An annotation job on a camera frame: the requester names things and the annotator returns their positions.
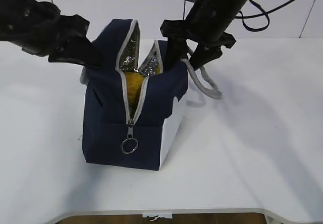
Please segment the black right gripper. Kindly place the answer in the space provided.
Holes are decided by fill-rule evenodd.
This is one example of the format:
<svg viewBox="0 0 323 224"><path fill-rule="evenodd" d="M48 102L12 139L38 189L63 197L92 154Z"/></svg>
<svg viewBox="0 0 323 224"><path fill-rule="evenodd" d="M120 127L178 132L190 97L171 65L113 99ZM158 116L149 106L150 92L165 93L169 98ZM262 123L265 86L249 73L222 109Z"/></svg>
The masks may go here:
<svg viewBox="0 0 323 224"><path fill-rule="evenodd" d="M184 20L164 20L160 30L168 37L166 70L180 59L187 59L187 40L198 42L189 62L194 70L222 56L221 46L231 48L236 43L226 33L237 15L237 0L197 0Z"/></svg>

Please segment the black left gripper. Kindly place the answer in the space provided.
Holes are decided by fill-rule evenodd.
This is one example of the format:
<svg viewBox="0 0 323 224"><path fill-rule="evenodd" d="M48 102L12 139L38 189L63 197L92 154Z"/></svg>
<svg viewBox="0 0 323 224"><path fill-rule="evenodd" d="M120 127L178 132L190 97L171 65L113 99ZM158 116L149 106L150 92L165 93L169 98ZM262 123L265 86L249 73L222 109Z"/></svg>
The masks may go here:
<svg viewBox="0 0 323 224"><path fill-rule="evenodd" d="M77 14L61 15L61 10L50 2L36 2L25 12L29 12L31 20L26 35L12 41L22 51L39 57L49 55L50 63L102 67L103 56L86 37L88 20Z"/></svg>

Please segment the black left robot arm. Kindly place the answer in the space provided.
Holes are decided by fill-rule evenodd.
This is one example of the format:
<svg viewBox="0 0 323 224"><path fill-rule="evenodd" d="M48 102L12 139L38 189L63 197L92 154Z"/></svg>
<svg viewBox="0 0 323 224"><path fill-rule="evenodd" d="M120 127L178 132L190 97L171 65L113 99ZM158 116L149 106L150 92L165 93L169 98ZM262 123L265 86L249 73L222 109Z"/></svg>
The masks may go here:
<svg viewBox="0 0 323 224"><path fill-rule="evenodd" d="M1 0L1 41L50 63L100 68L103 57L86 37L89 24L80 15L62 15L53 2Z"/></svg>

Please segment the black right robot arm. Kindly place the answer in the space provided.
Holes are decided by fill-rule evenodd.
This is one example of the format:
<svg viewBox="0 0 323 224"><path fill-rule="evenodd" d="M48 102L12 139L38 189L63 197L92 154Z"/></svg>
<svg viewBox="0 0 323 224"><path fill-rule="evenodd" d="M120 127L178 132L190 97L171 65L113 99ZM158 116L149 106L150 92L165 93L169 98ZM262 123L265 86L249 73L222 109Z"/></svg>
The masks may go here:
<svg viewBox="0 0 323 224"><path fill-rule="evenodd" d="M236 40L226 33L247 0L183 0L194 5L183 20L164 20L160 31L168 39L166 70L189 52L187 41L198 45L189 62L194 70L222 56L221 48L232 48Z"/></svg>

